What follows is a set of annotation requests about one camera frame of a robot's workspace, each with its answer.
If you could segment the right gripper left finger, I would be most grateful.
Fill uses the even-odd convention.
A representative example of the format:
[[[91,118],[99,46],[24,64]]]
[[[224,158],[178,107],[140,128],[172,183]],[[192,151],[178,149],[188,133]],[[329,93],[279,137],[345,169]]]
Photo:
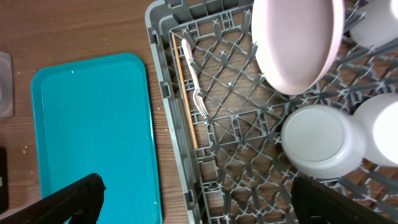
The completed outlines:
[[[1,224],[90,223],[96,224],[106,187],[92,173],[1,220]]]

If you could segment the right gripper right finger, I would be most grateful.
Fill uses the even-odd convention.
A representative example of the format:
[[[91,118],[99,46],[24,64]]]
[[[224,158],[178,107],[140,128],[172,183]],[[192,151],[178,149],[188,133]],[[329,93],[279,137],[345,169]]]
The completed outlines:
[[[300,224],[395,224],[305,175],[294,179],[290,194]]]

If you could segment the grey bowl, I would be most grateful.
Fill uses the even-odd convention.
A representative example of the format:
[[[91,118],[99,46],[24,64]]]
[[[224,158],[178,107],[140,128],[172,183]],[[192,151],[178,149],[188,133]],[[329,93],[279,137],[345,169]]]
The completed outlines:
[[[366,152],[359,122],[326,105],[295,110],[284,121],[280,137],[289,161],[301,172],[320,179],[349,174],[361,165]]]

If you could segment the white paper cup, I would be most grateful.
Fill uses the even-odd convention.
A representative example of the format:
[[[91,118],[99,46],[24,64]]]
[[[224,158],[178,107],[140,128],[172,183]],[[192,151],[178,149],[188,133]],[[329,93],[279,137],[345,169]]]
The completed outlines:
[[[349,33],[362,47],[381,47],[397,38],[397,0],[375,0],[363,6],[364,19]]]

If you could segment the white plastic fork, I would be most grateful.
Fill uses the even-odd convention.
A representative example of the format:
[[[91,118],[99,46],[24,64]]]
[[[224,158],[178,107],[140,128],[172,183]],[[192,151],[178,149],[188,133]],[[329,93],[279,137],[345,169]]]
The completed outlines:
[[[193,86],[194,86],[193,102],[194,102],[198,112],[204,118],[206,118],[208,116],[208,111],[207,111],[205,103],[203,101],[203,97],[199,95],[201,88],[200,88],[198,75],[197,75],[197,72],[194,69],[194,67],[191,65],[191,63],[193,62],[193,54],[192,54],[191,46],[186,39],[181,40],[181,46],[183,49],[185,60],[187,61],[187,65],[188,65],[188,69],[189,69],[191,77],[192,77],[192,81],[193,81]]]

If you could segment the white bowl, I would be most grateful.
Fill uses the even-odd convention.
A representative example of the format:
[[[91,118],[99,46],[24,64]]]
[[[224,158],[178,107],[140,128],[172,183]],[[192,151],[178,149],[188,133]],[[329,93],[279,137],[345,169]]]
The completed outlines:
[[[364,158],[380,166],[397,166],[397,94],[385,93],[363,102],[353,117],[366,140]]]

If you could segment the pink round plate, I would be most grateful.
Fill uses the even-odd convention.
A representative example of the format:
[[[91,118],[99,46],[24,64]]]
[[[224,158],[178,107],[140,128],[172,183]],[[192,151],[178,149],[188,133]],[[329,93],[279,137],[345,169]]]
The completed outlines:
[[[342,0],[255,0],[252,41],[266,81],[285,95],[298,95],[332,66],[345,22]]]

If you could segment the wooden chopstick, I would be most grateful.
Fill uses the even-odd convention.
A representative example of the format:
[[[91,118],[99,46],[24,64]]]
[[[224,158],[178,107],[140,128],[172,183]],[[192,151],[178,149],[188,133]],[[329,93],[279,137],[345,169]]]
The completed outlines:
[[[179,56],[179,52],[178,52],[177,41],[175,39],[175,35],[174,34],[172,34],[172,43],[173,43],[173,47],[174,47],[174,53],[175,53],[175,57],[176,57],[177,69],[178,69],[178,74],[179,74],[179,78],[180,78],[180,84],[181,84],[181,87],[182,87],[181,92],[183,94],[183,100],[184,100],[184,103],[185,103],[185,109],[186,109],[188,124],[189,124],[189,128],[190,128],[190,134],[191,134],[191,137],[192,137],[193,147],[195,149],[197,149],[198,148],[198,142],[197,142],[197,137],[196,137],[195,129],[194,129],[194,125],[193,125],[192,114],[191,114],[191,111],[190,111],[190,105],[189,105],[189,101],[188,101],[187,91],[186,91],[186,88],[185,88],[185,82],[184,82],[184,79],[183,79],[182,65],[181,65],[180,56]]]

